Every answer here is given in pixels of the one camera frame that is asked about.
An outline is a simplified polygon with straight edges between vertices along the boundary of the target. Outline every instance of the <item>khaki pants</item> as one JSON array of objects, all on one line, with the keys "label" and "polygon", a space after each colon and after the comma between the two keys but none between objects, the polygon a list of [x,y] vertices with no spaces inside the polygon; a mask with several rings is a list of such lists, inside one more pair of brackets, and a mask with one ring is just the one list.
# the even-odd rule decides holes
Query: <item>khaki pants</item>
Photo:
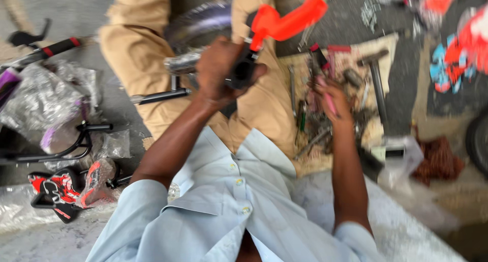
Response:
[{"label": "khaki pants", "polygon": [[[234,0],[232,3],[232,39],[247,37],[247,14],[262,3],[274,5],[273,0]],[[125,86],[127,94],[148,95],[170,89],[170,77],[163,60],[174,53],[162,38],[168,24],[169,0],[115,0],[107,15],[108,25],[100,30],[101,50]],[[295,121],[291,110],[287,78],[281,71],[274,41],[267,40],[259,62],[268,66],[247,93],[237,100],[237,111],[227,119],[217,112],[208,122],[223,143],[235,153],[252,128],[272,140],[284,154],[294,154]],[[190,104],[193,96],[160,103],[137,106],[144,124],[155,139]]]}]

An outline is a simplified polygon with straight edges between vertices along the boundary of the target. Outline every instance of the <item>hand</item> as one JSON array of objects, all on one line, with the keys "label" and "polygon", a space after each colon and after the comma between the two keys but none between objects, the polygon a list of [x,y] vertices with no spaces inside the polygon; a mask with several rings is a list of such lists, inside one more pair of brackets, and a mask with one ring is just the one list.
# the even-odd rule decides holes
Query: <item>hand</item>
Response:
[{"label": "hand", "polygon": [[267,71],[266,65],[256,65],[251,84],[242,90],[233,90],[225,85],[225,78],[229,75],[230,69],[243,47],[243,42],[236,44],[224,36],[219,36],[213,41],[210,48],[202,53],[202,57],[197,63],[199,95],[216,110],[225,107],[246,93],[249,87]]},{"label": "hand", "polygon": [[[329,120],[332,121],[334,127],[338,126],[352,126],[354,119],[351,115],[351,107],[347,102],[347,97],[341,87],[332,80],[327,80],[326,85],[314,85],[315,92],[322,95],[322,109],[326,113]],[[332,102],[337,110],[337,115],[332,112],[327,103],[326,94],[332,97]]]}]

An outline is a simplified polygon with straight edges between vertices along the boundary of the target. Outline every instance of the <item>tire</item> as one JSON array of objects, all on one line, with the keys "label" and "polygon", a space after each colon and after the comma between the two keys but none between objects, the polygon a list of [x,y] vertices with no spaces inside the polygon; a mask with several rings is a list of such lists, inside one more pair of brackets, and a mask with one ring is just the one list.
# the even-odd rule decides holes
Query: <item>tire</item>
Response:
[{"label": "tire", "polygon": [[488,179],[488,114],[481,115],[468,126],[466,151],[476,168]]}]

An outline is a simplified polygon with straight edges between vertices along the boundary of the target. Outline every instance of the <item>shirt button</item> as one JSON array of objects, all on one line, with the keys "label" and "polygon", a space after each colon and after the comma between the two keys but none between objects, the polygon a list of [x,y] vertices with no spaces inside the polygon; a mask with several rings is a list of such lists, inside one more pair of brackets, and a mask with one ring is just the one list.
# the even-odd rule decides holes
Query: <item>shirt button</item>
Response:
[{"label": "shirt button", "polygon": [[248,213],[250,213],[250,212],[251,212],[251,209],[249,209],[248,207],[244,207],[244,208],[242,209],[242,213],[243,213],[243,214],[248,214]]}]

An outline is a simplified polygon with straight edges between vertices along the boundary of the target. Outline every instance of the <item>man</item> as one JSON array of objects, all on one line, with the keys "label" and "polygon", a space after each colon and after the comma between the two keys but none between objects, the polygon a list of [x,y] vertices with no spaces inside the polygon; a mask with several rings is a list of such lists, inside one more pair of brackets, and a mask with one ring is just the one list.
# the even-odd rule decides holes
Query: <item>man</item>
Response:
[{"label": "man", "polygon": [[[198,62],[200,89],[188,98],[138,106],[158,140],[87,261],[378,261],[369,226],[368,195],[354,145],[344,93],[329,93],[337,116],[323,103],[334,130],[334,236],[307,220],[290,199],[296,168],[296,128],[274,43],[265,42],[253,85],[224,85],[247,36],[247,13],[273,0],[234,0],[234,42],[218,37]],[[115,0],[101,47],[129,95],[170,88],[162,39],[169,0]],[[219,110],[237,99],[227,120]],[[171,181],[181,197],[167,202]]]}]

